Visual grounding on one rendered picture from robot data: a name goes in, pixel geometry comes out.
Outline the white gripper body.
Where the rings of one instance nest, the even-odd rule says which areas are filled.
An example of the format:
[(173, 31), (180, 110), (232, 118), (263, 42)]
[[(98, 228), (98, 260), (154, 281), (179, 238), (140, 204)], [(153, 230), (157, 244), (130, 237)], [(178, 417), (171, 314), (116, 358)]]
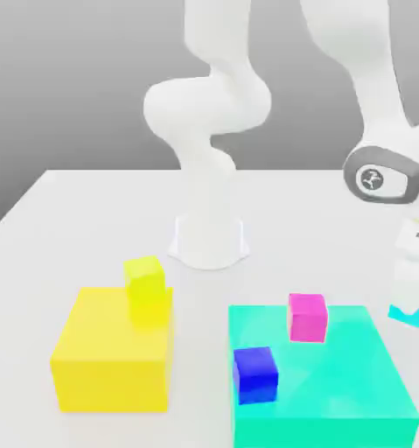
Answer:
[(404, 256), (419, 261), (419, 220), (403, 221), (395, 246)]

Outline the small pink cube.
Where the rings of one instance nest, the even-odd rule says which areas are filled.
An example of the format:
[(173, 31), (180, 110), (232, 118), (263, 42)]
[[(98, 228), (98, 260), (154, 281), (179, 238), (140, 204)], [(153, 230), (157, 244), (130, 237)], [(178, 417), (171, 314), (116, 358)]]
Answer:
[(322, 294), (290, 293), (288, 333), (290, 341), (324, 343), (328, 310)]

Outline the small blue cube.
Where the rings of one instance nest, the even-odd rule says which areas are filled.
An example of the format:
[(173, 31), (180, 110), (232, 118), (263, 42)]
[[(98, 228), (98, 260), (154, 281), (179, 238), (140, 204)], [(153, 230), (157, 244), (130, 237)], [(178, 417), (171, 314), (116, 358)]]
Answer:
[(279, 372), (270, 347), (238, 348), (233, 355), (233, 380), (238, 403), (274, 402)]

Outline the small yellow cube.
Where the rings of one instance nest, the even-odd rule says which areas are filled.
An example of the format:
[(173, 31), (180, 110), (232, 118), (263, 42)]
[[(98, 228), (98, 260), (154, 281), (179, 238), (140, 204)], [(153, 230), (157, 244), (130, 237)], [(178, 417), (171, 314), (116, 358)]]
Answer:
[(159, 326), (167, 319), (169, 305), (164, 270), (153, 256), (123, 263), (129, 315), (137, 326)]

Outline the large turquoise box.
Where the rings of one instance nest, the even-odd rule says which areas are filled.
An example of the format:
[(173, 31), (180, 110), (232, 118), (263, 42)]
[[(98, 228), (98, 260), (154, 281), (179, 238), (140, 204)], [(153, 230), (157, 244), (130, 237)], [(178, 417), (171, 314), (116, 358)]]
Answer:
[(232, 305), (230, 350), (269, 347), (276, 400), (231, 395), (233, 448), (413, 448), (419, 413), (363, 305), (331, 305), (325, 342), (290, 341), (284, 305)]

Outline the large yellow box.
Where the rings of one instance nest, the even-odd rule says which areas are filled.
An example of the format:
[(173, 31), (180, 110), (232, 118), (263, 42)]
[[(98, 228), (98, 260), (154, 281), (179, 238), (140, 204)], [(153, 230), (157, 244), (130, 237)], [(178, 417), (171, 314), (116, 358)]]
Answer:
[(138, 308), (123, 287), (81, 289), (50, 360), (60, 410), (167, 411), (173, 331), (171, 288)]

